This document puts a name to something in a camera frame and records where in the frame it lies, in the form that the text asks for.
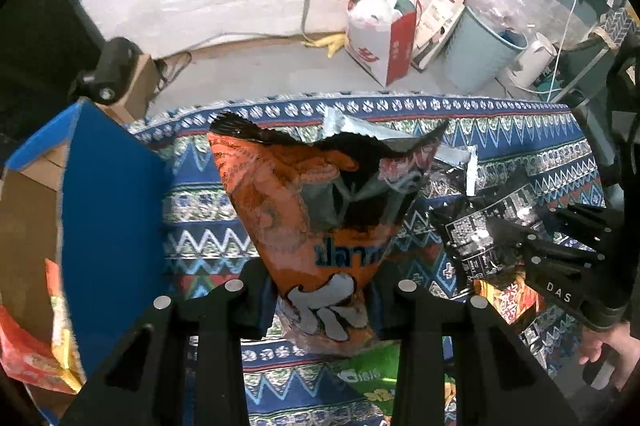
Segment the green snack bag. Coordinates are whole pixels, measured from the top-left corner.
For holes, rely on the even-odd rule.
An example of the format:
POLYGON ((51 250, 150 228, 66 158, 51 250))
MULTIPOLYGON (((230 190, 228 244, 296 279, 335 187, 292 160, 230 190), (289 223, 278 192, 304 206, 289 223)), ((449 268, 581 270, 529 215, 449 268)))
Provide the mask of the green snack bag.
MULTIPOLYGON (((445 336, 442 339, 444 360, 451 361, 453 353, 451 338, 445 336)), ((363 354, 334 360, 329 367, 337 378, 390 418, 394 406, 399 358, 399 342, 384 342, 363 354)), ((455 425, 457 423, 457 388, 454 378, 448 373, 444 376, 444 388, 444 425, 455 425)))

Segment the black snack bag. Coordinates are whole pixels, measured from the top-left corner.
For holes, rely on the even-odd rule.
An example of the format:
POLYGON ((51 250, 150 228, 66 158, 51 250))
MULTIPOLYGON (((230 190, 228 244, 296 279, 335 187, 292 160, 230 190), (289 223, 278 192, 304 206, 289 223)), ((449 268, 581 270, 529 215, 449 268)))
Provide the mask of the black snack bag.
POLYGON ((454 261, 459 287, 485 281, 500 290, 524 275, 518 237, 510 235, 506 226, 514 224, 528 235, 547 238, 542 215, 538 195, 522 167, 499 186, 430 210, 431 224, 454 261))

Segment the white wooden crate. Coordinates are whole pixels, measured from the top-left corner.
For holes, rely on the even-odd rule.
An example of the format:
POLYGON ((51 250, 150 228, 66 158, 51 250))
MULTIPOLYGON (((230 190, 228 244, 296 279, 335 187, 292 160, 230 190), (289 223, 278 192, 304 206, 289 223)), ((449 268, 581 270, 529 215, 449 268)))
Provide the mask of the white wooden crate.
POLYGON ((465 10, 466 0, 431 0, 420 9, 411 65, 424 71, 439 55, 465 10))

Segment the orange white snack packet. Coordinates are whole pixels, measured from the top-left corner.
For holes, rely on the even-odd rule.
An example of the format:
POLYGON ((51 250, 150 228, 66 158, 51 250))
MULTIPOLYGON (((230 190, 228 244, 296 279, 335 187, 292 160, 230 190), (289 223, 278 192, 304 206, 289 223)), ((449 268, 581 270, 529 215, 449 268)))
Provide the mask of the orange white snack packet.
POLYGON ((62 380, 78 394, 86 383, 86 376, 80 363, 79 350, 62 290, 60 266, 46 258, 44 271, 53 313, 51 351, 61 367, 62 380))

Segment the red fries snack bag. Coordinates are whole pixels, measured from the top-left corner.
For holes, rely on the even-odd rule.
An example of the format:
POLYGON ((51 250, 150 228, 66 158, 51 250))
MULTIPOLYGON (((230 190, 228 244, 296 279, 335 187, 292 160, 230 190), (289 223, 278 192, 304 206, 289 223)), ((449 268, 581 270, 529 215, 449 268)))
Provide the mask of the red fries snack bag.
POLYGON ((475 293, 485 297, 510 325, 524 328, 536 318, 544 305, 544 298, 529 287, 522 276, 501 287, 486 280, 476 280, 473 285, 475 293))

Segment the red white paper bag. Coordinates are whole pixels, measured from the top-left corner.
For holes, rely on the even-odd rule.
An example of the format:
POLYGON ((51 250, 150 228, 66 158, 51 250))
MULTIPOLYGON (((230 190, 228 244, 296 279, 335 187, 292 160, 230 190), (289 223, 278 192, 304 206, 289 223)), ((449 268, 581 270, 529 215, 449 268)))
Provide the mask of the red white paper bag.
POLYGON ((409 70, 419 0, 349 0, 346 50, 378 84, 389 87, 409 70))

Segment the orange black chip bag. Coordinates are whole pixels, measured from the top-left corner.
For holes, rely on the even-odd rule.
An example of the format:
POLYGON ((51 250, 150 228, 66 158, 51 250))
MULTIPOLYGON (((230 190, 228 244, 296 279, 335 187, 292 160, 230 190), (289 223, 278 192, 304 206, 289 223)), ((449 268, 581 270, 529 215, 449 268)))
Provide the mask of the orange black chip bag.
POLYGON ((302 142, 232 112, 210 124, 221 183, 305 348, 350 356, 374 341, 363 289, 430 177, 447 126, 302 142))

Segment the red noodle packet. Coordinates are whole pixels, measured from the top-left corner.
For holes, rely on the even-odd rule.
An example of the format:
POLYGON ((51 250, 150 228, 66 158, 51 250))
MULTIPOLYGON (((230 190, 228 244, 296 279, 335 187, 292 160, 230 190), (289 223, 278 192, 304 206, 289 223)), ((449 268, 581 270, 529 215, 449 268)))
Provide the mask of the red noodle packet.
POLYGON ((1 306, 1 365, 19 382, 62 394, 78 394, 81 383, 53 357, 51 348, 30 335, 1 306))

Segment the patterned blue tablecloth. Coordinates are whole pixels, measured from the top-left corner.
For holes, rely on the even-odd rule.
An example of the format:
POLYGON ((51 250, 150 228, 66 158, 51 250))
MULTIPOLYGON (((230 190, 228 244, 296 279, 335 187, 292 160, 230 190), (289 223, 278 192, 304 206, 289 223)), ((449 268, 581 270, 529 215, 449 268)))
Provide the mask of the patterned blue tablecloth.
MULTIPOLYGON (((368 121, 411 136, 447 120, 448 145, 477 154, 480 189, 501 185, 522 167, 541 203, 603 202, 589 143, 563 105, 422 93, 338 93, 172 109, 140 117, 129 131, 174 173, 164 200, 165 258, 183 296, 207 294, 237 276, 257 254, 222 191, 206 138, 215 116, 234 112, 313 142, 326 134, 323 121, 331 111, 350 122, 368 121)), ((274 318, 264 339, 244 344, 242 360, 248 418, 254 425, 385 425, 390 420, 333 374, 329 364, 337 359, 294 345, 282 317, 274 318)))

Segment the blue cardboard box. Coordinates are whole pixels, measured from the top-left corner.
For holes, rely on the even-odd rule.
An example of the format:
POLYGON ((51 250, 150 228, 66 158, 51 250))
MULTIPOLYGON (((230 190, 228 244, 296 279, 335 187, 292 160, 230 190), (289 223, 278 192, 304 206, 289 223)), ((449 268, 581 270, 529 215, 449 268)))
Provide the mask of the blue cardboard box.
POLYGON ((44 260, 57 263, 86 383, 166 293, 168 181, 166 163, 87 100, 3 166, 1 306, 51 348, 44 260))

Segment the light blue trash bin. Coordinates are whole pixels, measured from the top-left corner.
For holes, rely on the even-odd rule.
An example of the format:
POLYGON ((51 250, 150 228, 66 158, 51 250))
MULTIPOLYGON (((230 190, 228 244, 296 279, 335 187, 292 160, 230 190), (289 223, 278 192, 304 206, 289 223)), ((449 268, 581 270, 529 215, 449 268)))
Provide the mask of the light blue trash bin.
POLYGON ((444 49, 442 68, 460 94, 473 94, 527 46, 525 33, 510 26, 494 28, 465 7, 444 49))

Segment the white kettle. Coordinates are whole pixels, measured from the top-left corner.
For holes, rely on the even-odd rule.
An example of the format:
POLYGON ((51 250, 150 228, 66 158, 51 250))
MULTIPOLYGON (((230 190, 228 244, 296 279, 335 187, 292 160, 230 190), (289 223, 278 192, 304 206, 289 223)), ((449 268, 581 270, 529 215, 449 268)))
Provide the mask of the white kettle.
POLYGON ((537 32, 533 41, 498 75, 500 81, 518 88, 531 87, 558 52, 547 36, 537 32))

